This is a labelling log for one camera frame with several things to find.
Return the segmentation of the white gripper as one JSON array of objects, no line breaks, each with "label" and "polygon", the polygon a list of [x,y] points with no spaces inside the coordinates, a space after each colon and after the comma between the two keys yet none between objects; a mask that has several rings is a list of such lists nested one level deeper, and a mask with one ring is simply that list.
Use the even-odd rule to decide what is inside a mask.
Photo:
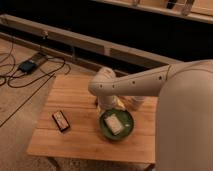
[{"label": "white gripper", "polygon": [[125,111],[126,107],[124,103],[119,99],[118,96],[103,96],[98,97],[97,110],[100,115],[110,109],[118,109]]}]

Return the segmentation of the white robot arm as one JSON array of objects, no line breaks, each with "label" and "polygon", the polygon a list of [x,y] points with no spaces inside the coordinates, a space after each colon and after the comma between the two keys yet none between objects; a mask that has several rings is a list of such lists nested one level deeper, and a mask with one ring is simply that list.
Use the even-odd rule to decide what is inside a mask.
[{"label": "white robot arm", "polygon": [[99,103],[156,96],[155,171],[213,171],[213,59],[117,77],[104,67],[88,85]]}]

